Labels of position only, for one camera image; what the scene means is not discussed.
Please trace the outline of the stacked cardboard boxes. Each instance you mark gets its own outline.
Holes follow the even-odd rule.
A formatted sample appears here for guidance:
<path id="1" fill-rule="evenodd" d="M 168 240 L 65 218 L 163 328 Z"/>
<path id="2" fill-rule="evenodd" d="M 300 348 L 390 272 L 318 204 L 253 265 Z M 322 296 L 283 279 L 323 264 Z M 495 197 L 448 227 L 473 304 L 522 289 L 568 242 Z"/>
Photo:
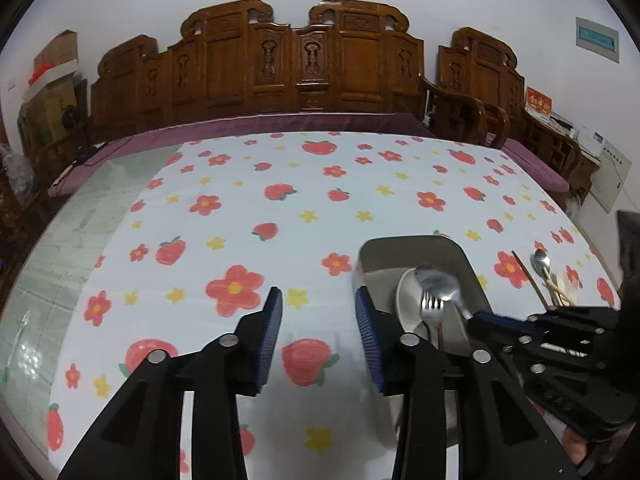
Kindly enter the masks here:
<path id="1" fill-rule="evenodd" d="M 43 148 L 63 139 L 72 128 L 64 126 L 65 113 L 85 114 L 85 100 L 77 32 L 65 29 L 34 58 L 17 119 L 24 155 L 34 159 Z"/>

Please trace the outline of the small stainless steel spoon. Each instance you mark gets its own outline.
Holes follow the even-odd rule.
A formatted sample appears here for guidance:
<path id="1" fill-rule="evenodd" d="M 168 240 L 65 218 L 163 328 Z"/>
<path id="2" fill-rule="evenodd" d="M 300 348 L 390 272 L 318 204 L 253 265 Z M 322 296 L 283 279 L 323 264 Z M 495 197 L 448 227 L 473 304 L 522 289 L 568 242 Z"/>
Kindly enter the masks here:
<path id="1" fill-rule="evenodd" d="M 454 306 L 465 320 L 472 318 L 472 312 L 462 299 L 461 286 L 450 274 L 436 270 L 417 268 L 416 277 L 424 290 L 444 300 L 446 306 Z"/>

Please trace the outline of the carved wooden bench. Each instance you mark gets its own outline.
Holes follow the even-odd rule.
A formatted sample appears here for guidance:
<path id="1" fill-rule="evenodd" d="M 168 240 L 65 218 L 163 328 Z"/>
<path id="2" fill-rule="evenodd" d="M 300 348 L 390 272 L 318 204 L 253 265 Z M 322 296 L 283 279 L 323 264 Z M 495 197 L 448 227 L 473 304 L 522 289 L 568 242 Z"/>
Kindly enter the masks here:
<path id="1" fill-rule="evenodd" d="M 209 6 L 165 51 L 139 35 L 107 51 L 91 87 L 91 132 L 115 140 L 214 118 L 280 113 L 425 115 L 424 43 L 385 3 L 324 0 L 294 28 L 270 4 Z"/>

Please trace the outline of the floral strawberry tablecloth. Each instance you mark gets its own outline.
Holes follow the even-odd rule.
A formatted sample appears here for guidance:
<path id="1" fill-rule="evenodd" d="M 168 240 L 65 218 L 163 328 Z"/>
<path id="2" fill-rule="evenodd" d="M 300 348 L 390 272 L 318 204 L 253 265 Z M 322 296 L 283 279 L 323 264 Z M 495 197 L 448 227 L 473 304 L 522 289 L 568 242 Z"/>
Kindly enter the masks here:
<path id="1" fill-rule="evenodd" d="M 80 294 L 50 396 L 51 464 L 64 465 L 149 351 L 198 351 L 277 287 L 268 382 L 239 403 L 248 473 L 388 478 L 354 312 L 358 252 L 432 234 L 463 249 L 500 314 L 540 309 L 522 271 L 536 249 L 583 306 L 618 303 L 574 223 L 501 152 L 335 131 L 183 144 L 128 202 Z"/>

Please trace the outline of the white ceramic spoon in tray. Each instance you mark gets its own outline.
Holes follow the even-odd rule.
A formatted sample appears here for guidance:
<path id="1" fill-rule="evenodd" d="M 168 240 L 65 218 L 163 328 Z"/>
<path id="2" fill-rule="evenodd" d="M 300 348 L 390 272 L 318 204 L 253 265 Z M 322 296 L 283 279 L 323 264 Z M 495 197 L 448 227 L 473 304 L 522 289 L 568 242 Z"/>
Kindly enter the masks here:
<path id="1" fill-rule="evenodd" d="M 427 326 L 421 318 L 423 288 L 416 277 L 416 270 L 408 269 L 398 281 L 395 310 L 406 333 L 415 333 L 424 339 L 430 338 Z"/>

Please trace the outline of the red gift box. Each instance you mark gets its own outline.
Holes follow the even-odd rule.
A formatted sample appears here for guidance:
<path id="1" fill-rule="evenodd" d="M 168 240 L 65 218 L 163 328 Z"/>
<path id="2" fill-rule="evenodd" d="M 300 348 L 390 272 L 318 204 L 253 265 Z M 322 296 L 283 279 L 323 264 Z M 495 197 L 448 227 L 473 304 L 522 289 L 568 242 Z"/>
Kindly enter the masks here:
<path id="1" fill-rule="evenodd" d="M 538 90 L 527 87 L 525 108 L 529 112 L 549 117 L 552 112 L 552 99 Z"/>

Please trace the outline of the purple seat cushion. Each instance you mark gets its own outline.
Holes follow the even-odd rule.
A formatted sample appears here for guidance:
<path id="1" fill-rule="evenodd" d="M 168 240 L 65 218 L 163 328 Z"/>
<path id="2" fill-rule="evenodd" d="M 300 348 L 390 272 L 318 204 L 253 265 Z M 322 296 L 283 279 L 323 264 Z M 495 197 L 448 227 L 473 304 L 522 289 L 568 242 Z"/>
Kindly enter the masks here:
<path id="1" fill-rule="evenodd" d="M 350 131 L 393 133 L 417 139 L 440 139 L 442 135 L 424 126 L 409 113 L 400 114 L 275 114 L 221 118 L 125 136 L 82 162 L 48 189 L 51 197 L 74 194 L 103 164 L 111 159 L 167 148 L 188 141 L 225 136 L 248 136 L 254 133 L 302 131 Z"/>

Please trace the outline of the light bamboo chopstick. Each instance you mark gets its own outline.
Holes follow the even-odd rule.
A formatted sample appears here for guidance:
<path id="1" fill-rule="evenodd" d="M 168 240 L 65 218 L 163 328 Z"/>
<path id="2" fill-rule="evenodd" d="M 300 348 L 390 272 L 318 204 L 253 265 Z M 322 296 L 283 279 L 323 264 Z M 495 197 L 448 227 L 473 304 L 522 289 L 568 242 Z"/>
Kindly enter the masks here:
<path id="1" fill-rule="evenodd" d="M 546 281 L 546 285 L 548 289 L 550 289 L 550 292 L 552 292 L 552 294 L 555 296 L 556 302 L 560 306 L 574 307 L 575 305 L 574 301 L 571 300 L 570 297 L 567 297 L 564 294 L 564 292 L 562 292 L 562 290 L 559 288 L 559 286 L 555 284 L 554 281 L 552 281 L 550 271 L 547 268 L 543 268 L 542 272 L 544 272 L 544 280 Z"/>

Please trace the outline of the large stainless steel spoon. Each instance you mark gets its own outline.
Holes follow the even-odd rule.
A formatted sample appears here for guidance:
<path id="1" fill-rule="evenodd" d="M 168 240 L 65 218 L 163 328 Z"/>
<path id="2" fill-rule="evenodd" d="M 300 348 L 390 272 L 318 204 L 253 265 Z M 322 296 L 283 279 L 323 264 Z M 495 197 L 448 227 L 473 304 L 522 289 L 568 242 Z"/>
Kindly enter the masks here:
<path id="1" fill-rule="evenodd" d="M 550 259 L 547 253 L 537 248 L 530 258 L 532 259 L 536 272 L 544 279 L 544 284 L 546 284 L 548 288 L 552 288 Z"/>

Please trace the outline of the stainless steel fork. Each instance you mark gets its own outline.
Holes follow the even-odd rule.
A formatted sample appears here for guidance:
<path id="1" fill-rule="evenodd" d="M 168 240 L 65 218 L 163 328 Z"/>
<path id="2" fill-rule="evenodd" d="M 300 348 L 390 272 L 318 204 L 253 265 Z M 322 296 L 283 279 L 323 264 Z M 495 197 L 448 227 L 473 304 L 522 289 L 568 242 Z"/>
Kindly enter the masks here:
<path id="1" fill-rule="evenodd" d="M 427 290 L 422 292 L 420 302 L 420 317 L 426 326 L 428 340 L 436 348 L 440 348 L 442 340 L 442 319 L 444 318 L 446 302 Z"/>

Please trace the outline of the white plastic bag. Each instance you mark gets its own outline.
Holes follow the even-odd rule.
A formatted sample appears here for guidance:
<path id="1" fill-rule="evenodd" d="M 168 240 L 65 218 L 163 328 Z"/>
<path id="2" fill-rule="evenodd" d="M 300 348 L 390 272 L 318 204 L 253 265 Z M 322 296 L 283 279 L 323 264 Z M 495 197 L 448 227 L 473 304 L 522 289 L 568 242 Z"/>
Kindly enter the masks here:
<path id="1" fill-rule="evenodd" d="M 36 175 L 29 160 L 11 150 L 8 144 L 0 146 L 1 162 L 16 199 L 24 204 L 35 193 Z"/>

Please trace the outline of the stainless steel utensil tray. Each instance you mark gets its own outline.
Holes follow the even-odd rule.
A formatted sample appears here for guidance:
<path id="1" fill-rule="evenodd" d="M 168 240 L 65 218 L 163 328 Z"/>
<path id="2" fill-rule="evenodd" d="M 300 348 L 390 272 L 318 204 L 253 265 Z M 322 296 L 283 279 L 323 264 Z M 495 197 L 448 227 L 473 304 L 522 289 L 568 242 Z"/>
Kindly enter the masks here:
<path id="1" fill-rule="evenodd" d="M 466 321 L 491 306 L 462 248 L 443 235 L 367 240 L 360 248 L 354 289 L 393 315 L 405 333 L 457 356 L 472 353 Z"/>

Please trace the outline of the wall electrical panel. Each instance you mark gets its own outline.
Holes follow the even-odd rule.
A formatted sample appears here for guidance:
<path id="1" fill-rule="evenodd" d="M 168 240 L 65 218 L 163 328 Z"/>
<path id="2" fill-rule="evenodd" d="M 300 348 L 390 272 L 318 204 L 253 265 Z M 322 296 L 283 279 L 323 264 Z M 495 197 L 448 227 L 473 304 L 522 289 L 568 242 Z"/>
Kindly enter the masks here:
<path id="1" fill-rule="evenodd" d="M 576 18 L 576 46 L 620 62 L 620 33 L 611 27 Z"/>

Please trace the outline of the dark brown wooden chopstick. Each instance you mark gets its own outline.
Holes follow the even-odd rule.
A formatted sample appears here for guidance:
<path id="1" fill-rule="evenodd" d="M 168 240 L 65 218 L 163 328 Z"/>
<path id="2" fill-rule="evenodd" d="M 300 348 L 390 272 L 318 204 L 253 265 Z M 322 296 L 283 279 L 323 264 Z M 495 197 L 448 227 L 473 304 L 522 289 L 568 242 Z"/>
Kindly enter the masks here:
<path id="1" fill-rule="evenodd" d="M 518 254 L 516 253 L 515 250 L 512 250 L 512 256 L 516 260 L 518 265 L 520 266 L 520 268 L 523 271 L 523 273 L 526 276 L 526 278 L 528 279 L 530 286 L 533 287 L 533 290 L 534 290 L 535 294 L 537 295 L 537 297 L 538 297 L 539 301 L 541 302 L 541 304 L 544 306 L 544 308 L 546 310 L 549 310 L 549 304 L 548 304 L 548 301 L 547 301 L 546 297 L 544 296 L 544 294 L 542 293 L 542 291 L 538 287 L 536 281 L 533 278 L 533 275 L 530 274 L 529 270 L 526 268 L 525 263 L 518 256 Z"/>

